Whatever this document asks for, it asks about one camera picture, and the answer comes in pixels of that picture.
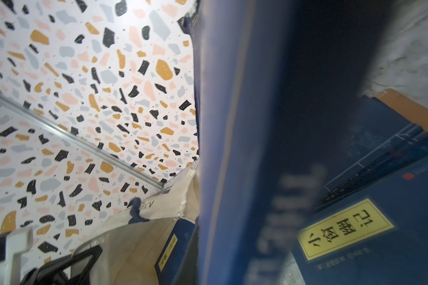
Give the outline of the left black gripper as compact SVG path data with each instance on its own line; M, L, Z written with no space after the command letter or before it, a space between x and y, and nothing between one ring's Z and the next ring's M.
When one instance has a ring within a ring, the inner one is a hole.
M101 256L103 250L97 245L81 253L65 256L51 261L40 268L28 272L20 282L21 285L89 285L89 274ZM86 261L81 266L81 273L74 273L70 278L64 270Z

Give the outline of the cream canvas tote bag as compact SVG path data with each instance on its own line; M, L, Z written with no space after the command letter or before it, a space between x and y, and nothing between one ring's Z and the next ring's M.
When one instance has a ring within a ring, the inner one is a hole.
M197 224L200 213L200 160L183 169L163 190L108 217L79 245L73 254L99 245L103 252L91 270L92 285L158 285L155 263L175 221L196 225L176 284L195 282Z

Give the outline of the navy yellow-label book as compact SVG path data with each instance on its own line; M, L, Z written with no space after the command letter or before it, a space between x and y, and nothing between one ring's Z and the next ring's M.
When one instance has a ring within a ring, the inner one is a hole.
M363 96L340 148L326 164L322 203L329 204L426 156L426 130L380 100Z
M196 1L197 285L274 285L393 1Z

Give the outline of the brown-edged navy book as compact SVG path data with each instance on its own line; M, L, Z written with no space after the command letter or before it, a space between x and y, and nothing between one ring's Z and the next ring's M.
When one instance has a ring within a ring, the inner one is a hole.
M374 96L408 121L428 132L428 109L394 89L385 89Z

